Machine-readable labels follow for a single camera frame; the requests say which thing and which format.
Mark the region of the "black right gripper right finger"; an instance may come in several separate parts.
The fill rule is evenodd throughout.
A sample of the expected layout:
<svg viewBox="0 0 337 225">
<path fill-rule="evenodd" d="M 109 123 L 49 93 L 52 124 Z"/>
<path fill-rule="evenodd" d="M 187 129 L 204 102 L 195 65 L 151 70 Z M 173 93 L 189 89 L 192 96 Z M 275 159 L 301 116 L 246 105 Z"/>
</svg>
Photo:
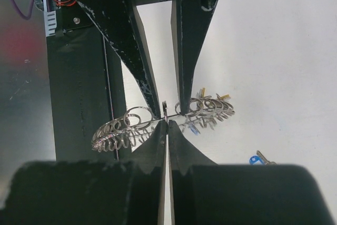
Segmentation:
<svg viewBox="0 0 337 225">
<path fill-rule="evenodd" d="M 174 224 L 333 224 L 314 177 L 297 165 L 219 165 L 168 124 Z"/>
</svg>

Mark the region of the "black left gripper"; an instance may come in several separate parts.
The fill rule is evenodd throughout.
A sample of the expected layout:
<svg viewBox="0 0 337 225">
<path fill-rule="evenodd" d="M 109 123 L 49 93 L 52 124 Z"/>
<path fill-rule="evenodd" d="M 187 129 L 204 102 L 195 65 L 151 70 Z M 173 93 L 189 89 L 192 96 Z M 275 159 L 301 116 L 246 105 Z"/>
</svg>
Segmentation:
<svg viewBox="0 0 337 225">
<path fill-rule="evenodd" d="M 135 78 L 155 118 L 161 109 L 136 5 L 171 0 L 76 0 Z M 189 111 L 196 64 L 218 0 L 172 0 L 171 30 L 181 114 Z"/>
</svg>

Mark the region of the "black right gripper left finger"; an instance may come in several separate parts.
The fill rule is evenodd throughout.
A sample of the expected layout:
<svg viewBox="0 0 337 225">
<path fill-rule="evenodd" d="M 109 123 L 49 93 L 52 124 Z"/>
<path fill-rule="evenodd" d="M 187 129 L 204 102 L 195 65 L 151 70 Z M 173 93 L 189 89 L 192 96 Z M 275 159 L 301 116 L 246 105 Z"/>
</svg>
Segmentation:
<svg viewBox="0 0 337 225">
<path fill-rule="evenodd" d="M 30 162 L 14 174 L 1 224 L 163 224 L 167 124 L 129 159 Z"/>
</svg>

